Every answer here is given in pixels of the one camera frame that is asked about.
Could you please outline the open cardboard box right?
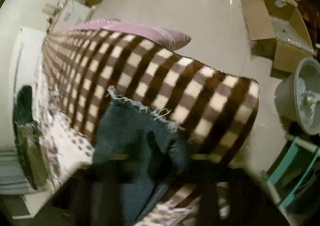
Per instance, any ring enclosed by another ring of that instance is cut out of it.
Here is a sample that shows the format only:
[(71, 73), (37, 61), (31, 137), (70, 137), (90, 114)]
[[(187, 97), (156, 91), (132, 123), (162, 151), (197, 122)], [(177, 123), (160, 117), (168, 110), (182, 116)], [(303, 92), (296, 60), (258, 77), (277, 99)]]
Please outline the open cardboard box right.
[(241, 0), (249, 38), (273, 68), (295, 72), (299, 62), (316, 51), (295, 0)]

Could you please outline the grey plastic bucket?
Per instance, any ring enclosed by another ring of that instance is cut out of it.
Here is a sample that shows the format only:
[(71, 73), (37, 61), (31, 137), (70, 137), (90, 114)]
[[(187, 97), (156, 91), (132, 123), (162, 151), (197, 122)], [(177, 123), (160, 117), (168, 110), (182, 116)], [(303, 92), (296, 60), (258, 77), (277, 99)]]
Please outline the grey plastic bucket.
[(302, 59), (295, 72), (281, 81), (274, 102), (280, 117), (299, 123), (304, 133), (319, 133), (319, 62)]

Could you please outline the teal metal rack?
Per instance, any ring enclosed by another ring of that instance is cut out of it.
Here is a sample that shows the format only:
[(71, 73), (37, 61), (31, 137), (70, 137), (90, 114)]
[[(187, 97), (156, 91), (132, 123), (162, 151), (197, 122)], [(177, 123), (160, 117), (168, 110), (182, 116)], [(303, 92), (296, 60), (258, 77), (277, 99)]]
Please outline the teal metal rack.
[(297, 191), (319, 159), (318, 145), (290, 134), (286, 134), (285, 139), (290, 146), (277, 166), (261, 173), (268, 193), (281, 212), (295, 201)]

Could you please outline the brown white checkered blanket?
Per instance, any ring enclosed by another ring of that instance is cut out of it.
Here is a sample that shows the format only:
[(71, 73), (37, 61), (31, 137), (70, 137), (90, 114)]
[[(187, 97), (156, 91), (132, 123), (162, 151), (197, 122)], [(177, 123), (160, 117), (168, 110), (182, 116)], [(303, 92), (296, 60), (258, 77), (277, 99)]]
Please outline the brown white checkered blanket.
[(110, 101), (108, 88), (153, 110), (189, 133), (198, 154), (235, 162), (259, 108), (259, 83), (214, 69), (140, 35), (70, 30), (45, 36), (43, 72), (70, 125), (96, 141)]

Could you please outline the stack of folded olive clothes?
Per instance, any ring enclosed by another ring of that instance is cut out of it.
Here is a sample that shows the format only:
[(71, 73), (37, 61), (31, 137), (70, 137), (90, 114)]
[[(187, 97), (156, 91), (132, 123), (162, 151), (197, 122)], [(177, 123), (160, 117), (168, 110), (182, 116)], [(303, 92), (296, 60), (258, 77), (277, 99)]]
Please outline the stack of folded olive clothes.
[(12, 126), (23, 173), (32, 189), (39, 190), (45, 186), (48, 173), (39, 143), (40, 131), (33, 119), (32, 99), (32, 87), (21, 87), (14, 99)]

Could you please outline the dark blue denim jeans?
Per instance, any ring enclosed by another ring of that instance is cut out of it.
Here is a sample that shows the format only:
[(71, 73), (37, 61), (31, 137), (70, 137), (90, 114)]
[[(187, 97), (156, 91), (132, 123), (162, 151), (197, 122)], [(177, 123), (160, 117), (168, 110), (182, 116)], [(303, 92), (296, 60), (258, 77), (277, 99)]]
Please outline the dark blue denim jeans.
[(134, 225), (162, 199), (188, 163), (178, 126), (108, 89), (111, 104), (97, 131), (93, 155), (93, 225)]

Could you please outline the white floral bed sheet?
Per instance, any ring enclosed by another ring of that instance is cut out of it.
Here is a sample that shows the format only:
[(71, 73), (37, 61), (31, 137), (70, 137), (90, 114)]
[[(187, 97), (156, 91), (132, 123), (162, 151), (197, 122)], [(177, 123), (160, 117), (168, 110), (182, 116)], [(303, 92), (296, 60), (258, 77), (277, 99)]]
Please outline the white floral bed sheet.
[(46, 187), (54, 193), (77, 169), (92, 164), (94, 148), (58, 110), (57, 95), (49, 90), (43, 73), (42, 56), (37, 58), (32, 95), (33, 119), (40, 131), (41, 154), (48, 172)]

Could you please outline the pink striped pillow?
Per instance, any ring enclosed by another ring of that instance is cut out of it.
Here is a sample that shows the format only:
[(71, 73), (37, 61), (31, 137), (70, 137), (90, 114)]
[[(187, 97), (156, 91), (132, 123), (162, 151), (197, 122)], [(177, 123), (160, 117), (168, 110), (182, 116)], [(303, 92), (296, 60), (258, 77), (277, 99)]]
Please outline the pink striped pillow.
[(174, 31), (159, 27), (148, 27), (137, 24), (128, 24), (121, 22), (117, 18), (109, 20), (100, 18), (97, 20), (83, 22), (74, 26), (69, 26), (68, 29), (99, 30), (101, 28), (110, 31), (120, 31), (129, 34), (140, 35), (172, 51), (176, 51), (185, 47), (192, 40), (189, 35), (180, 31)]

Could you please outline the white bed headboard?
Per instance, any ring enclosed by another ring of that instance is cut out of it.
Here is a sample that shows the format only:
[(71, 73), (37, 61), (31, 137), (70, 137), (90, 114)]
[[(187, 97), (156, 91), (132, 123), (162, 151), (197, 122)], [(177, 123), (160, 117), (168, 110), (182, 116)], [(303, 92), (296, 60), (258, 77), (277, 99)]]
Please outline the white bed headboard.
[(45, 31), (39, 31), (29, 27), (20, 28), (10, 61), (8, 81), (8, 104), (13, 101), (24, 85), (31, 85), (41, 46), (46, 36)]

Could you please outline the grey blue striped curtain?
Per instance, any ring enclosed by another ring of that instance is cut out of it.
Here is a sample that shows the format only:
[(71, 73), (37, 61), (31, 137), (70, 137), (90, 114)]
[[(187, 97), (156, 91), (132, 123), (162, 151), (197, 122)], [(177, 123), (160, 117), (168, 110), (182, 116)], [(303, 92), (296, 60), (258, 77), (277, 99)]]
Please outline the grey blue striped curtain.
[(1, 195), (25, 195), (33, 192), (24, 175), (18, 155), (12, 150), (1, 150), (0, 154), (0, 193)]

